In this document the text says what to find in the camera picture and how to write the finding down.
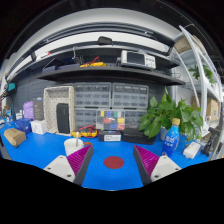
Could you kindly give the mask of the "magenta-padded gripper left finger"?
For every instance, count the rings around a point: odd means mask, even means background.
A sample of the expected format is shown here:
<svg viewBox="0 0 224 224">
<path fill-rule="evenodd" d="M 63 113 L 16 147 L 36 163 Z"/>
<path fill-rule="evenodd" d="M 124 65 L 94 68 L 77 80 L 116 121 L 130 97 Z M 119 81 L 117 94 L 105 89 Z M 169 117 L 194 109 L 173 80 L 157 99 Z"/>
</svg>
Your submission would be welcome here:
<svg viewBox="0 0 224 224">
<path fill-rule="evenodd" d="M 69 156 L 59 155 L 44 170 L 81 186 L 92 156 L 93 145 L 88 144 Z"/>
</svg>

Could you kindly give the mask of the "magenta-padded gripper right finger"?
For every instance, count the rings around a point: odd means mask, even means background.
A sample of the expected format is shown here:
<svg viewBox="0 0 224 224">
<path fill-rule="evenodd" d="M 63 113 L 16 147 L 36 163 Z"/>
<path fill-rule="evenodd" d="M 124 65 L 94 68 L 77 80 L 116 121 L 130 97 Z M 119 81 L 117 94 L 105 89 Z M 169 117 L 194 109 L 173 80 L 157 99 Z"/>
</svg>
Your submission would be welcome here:
<svg viewBox="0 0 224 224">
<path fill-rule="evenodd" d="M 167 156 L 157 156 L 138 145 L 133 146 L 141 181 L 144 185 L 155 182 L 180 170 L 180 167 Z"/>
</svg>

